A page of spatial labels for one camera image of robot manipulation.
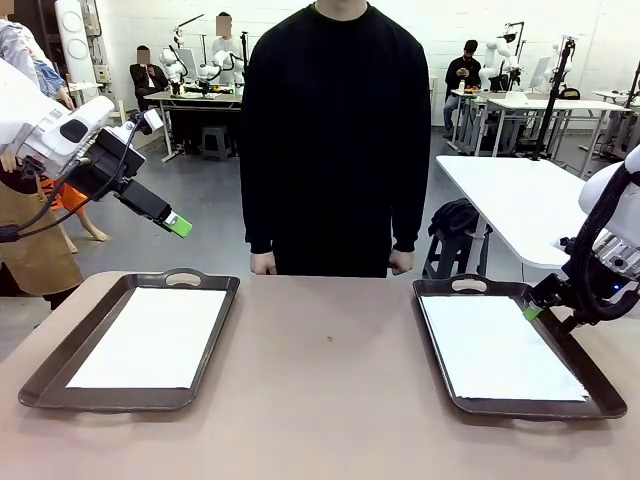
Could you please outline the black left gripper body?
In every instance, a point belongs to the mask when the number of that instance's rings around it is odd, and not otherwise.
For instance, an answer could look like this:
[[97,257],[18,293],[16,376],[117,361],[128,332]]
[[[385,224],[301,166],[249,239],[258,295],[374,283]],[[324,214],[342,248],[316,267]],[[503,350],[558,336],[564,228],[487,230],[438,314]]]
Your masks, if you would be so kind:
[[91,200],[120,192],[145,162],[144,156],[107,128],[98,133],[84,157],[88,162],[73,169],[69,185]]

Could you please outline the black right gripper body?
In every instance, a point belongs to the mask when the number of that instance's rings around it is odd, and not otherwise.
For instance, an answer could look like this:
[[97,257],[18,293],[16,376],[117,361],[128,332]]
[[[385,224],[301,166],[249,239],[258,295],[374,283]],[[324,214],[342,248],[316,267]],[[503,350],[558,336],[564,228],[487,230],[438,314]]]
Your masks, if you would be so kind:
[[603,264],[587,264],[583,270],[572,264],[569,276],[578,309],[593,320],[609,320],[611,300],[623,287],[623,278]]

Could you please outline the white A4 paper sheet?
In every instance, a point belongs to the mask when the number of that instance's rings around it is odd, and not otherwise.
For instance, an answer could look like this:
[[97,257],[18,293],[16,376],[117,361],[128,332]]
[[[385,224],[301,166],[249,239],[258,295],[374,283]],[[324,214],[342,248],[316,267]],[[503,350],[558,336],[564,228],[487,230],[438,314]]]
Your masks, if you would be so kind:
[[454,394],[584,402],[588,393],[507,296],[422,296]]
[[67,386],[189,388],[225,296],[216,290],[136,288]]

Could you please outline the person's left forearm black sleeve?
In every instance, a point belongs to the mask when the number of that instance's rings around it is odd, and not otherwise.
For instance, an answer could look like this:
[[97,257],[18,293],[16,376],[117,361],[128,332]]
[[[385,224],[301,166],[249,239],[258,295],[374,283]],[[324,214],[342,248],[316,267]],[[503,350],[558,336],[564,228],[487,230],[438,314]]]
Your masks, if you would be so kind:
[[394,249],[411,253],[422,224],[429,176],[429,149],[402,157],[392,175]]

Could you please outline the person's right forearm black sleeve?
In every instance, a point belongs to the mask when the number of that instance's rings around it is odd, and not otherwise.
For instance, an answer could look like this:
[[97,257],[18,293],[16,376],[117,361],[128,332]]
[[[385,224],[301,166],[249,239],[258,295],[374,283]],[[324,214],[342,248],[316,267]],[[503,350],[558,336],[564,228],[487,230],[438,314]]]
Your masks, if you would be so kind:
[[269,162],[248,146],[240,157],[240,180],[245,240],[252,254],[270,253],[272,177]]

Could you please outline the person's right hand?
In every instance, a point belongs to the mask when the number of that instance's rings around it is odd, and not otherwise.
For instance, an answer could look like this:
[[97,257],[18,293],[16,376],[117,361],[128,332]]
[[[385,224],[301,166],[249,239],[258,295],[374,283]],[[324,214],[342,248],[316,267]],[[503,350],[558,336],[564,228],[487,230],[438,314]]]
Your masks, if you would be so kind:
[[256,275],[276,275],[276,261],[273,252],[250,255],[250,270]]

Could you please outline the person's left hand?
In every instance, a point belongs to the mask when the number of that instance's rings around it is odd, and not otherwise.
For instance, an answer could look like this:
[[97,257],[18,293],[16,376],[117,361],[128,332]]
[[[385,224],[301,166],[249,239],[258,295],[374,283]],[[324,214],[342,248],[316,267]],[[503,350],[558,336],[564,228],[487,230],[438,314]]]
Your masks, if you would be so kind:
[[403,252],[396,249],[389,256],[389,269],[394,276],[410,272],[414,267],[414,253]]

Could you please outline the grey plastic stool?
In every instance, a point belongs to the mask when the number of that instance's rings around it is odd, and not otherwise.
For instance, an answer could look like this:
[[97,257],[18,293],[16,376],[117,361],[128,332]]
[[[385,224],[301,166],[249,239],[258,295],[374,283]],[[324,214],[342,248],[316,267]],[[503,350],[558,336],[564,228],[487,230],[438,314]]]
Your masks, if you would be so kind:
[[233,132],[227,125],[202,128],[201,154],[216,161],[228,161],[238,154]]

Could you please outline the seated person black jacket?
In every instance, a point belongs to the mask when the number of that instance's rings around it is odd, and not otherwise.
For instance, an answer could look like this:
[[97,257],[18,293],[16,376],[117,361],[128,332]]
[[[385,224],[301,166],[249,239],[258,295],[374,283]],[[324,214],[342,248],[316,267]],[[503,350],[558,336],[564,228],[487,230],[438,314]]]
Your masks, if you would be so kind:
[[147,96],[165,91],[168,80],[163,70],[151,62],[151,51],[145,45],[137,47],[136,63],[129,66],[129,72],[139,110],[145,111],[150,105]]

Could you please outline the brown plastic serving tray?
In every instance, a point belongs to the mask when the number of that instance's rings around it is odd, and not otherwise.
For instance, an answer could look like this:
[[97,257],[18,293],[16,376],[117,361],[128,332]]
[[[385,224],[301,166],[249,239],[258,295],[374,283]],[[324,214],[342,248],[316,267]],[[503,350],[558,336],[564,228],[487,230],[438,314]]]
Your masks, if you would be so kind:
[[428,331],[440,376],[452,403],[469,414],[531,421],[600,420],[623,417],[627,412],[625,401],[573,336],[560,331],[562,322],[550,310],[542,311],[535,320],[530,322],[561,362],[582,383],[588,393],[584,402],[468,399],[454,394],[420,298],[460,295],[507,296],[513,299],[523,312],[526,308],[523,297],[530,288],[531,286],[523,283],[494,282],[473,274],[443,280],[414,281],[413,290],[422,321]]
[[[209,360],[231,310],[240,279],[207,275],[194,269],[173,269],[161,274],[129,273],[116,281],[97,305],[66,336],[23,385],[19,402],[27,407],[92,413],[173,412],[195,399]],[[221,311],[216,324],[204,336],[203,351],[197,355],[194,377],[185,387],[163,388],[80,388],[70,387],[72,375],[104,337],[130,300],[136,287],[161,293],[221,293]]]

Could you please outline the black plastic step stool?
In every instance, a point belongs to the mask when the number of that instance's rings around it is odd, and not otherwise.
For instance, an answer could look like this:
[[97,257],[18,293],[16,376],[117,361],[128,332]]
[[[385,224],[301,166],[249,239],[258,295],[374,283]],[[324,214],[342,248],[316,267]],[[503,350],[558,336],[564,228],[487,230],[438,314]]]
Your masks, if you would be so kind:
[[446,233],[441,229],[430,230],[431,244],[422,270],[422,277],[427,279],[446,279],[453,274],[466,272],[468,266],[472,238],[468,232]]

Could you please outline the grey topped workshop desk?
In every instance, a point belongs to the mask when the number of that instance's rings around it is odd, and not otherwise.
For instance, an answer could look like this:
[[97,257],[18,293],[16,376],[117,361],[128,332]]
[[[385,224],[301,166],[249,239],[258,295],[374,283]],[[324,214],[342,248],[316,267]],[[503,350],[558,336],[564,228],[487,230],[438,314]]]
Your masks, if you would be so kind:
[[[224,117],[225,121],[220,124],[205,126],[227,125],[232,115],[236,115],[241,112],[242,104],[241,95],[224,93],[209,93],[204,96],[201,93],[186,92],[180,97],[176,97],[172,96],[169,91],[162,91],[147,96],[147,99],[150,101],[150,104],[156,104],[159,107],[162,119],[164,120],[163,135],[167,154],[161,159],[163,164],[168,163],[174,158],[186,153],[185,143],[178,143],[174,139],[170,116],[171,113],[206,113],[208,117],[211,115]],[[202,129],[200,133],[200,152],[201,138]]]

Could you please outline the white tower air conditioner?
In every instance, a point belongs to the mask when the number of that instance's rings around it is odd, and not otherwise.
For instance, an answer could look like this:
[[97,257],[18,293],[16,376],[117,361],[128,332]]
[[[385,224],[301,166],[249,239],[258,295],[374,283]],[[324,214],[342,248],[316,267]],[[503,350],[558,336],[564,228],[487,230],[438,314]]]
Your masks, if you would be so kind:
[[56,0],[54,10],[71,80],[74,83],[95,83],[95,72],[80,2]]

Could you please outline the person with brown apron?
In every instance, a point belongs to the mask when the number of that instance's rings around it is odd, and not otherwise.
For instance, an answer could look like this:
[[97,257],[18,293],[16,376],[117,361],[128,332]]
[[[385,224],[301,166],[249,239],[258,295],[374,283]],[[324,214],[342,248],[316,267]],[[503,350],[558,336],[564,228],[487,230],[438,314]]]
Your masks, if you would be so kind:
[[[21,27],[0,13],[0,59],[39,86]],[[22,224],[46,205],[35,179],[26,179],[18,160],[0,144],[0,226]],[[59,226],[14,243],[0,244],[0,296],[42,297],[56,309],[83,278]]]

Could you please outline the black bag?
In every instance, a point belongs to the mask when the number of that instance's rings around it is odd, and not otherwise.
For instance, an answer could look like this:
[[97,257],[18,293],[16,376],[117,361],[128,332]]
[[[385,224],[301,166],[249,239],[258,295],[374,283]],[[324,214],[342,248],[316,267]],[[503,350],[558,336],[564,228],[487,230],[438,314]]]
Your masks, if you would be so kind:
[[437,232],[446,237],[456,237],[476,230],[480,215],[466,198],[459,198],[443,204],[432,216],[428,234]]

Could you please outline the standing person white shirt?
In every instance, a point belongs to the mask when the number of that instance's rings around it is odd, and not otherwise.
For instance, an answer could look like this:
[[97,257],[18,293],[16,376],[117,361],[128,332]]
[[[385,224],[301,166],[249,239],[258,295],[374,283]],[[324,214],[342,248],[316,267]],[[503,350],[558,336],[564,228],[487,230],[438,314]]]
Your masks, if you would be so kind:
[[212,44],[215,60],[222,60],[222,72],[217,78],[220,85],[232,85],[241,80],[239,68],[243,65],[243,51],[241,40],[232,34],[232,17],[227,12],[220,12],[216,16],[217,38]]

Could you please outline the black tripod stand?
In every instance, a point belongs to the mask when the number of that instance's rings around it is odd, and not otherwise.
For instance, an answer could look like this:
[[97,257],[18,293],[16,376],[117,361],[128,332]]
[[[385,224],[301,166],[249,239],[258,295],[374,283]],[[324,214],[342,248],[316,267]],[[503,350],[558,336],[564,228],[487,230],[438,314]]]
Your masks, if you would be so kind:
[[544,139],[545,139],[547,130],[549,128],[549,125],[551,123],[551,118],[554,111],[554,105],[559,95],[560,86],[565,76],[567,64],[569,60],[573,58],[573,54],[576,47],[576,40],[577,38],[575,36],[571,36],[571,35],[563,36],[563,42],[561,45],[562,49],[560,51],[560,59],[559,59],[559,63],[557,65],[556,71],[552,75],[551,91],[549,93],[548,103],[542,118],[541,126],[539,128],[539,134],[534,146],[534,150],[531,155],[532,161],[540,160],[540,154],[542,151],[542,147],[544,145]]

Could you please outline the white workshop desk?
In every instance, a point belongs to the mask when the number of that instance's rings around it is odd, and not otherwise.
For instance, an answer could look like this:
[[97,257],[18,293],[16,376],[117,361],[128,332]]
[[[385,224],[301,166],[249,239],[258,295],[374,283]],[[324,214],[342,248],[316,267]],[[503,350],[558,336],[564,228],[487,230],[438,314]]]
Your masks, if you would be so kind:
[[480,92],[454,90],[457,100],[453,137],[448,145],[458,154],[479,156],[487,120],[487,99]]
[[[540,121],[536,139],[542,139],[543,150],[538,154],[538,158],[544,158],[561,168],[568,168],[568,163],[561,161],[558,152],[562,139],[566,133],[568,125],[572,121],[586,121],[595,123],[592,130],[590,143],[582,146],[585,151],[585,157],[580,168],[572,167],[572,170],[579,172],[582,176],[589,168],[592,161],[595,147],[599,135],[604,132],[603,127],[605,121],[608,120],[612,112],[628,113],[629,109],[625,109],[620,105],[596,100],[556,100],[551,107],[549,121],[553,121],[553,126],[543,126],[544,115],[547,112],[549,99],[547,97],[540,98],[533,95],[529,98],[524,92],[508,93],[503,98],[489,98],[486,102],[485,112],[499,112],[498,127],[494,145],[492,147],[491,156],[499,157],[513,156],[515,157],[515,145],[520,124],[525,124],[533,119]],[[513,134],[509,140],[509,144],[500,150],[500,141],[506,120],[514,122]]]

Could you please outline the person in black sweater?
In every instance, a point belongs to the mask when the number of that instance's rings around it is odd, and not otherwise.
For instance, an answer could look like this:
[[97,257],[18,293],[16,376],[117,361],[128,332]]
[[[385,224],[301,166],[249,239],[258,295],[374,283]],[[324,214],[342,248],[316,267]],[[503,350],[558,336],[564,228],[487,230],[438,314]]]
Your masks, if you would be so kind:
[[256,43],[241,126],[241,153],[269,162],[276,275],[392,274],[393,170],[431,141],[428,64],[406,29],[368,0],[313,0]]

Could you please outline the seated person black clothes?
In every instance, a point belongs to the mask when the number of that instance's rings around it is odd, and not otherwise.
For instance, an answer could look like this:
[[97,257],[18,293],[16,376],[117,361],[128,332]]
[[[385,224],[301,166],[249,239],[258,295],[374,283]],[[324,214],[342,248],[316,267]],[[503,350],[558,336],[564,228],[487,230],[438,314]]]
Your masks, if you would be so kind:
[[467,40],[464,45],[463,55],[452,60],[448,66],[445,76],[446,95],[443,107],[444,138],[446,140],[453,139],[452,116],[458,105],[458,101],[452,92],[459,89],[460,83],[464,84],[462,89],[478,89],[481,85],[479,75],[481,64],[474,58],[477,48],[477,40]]

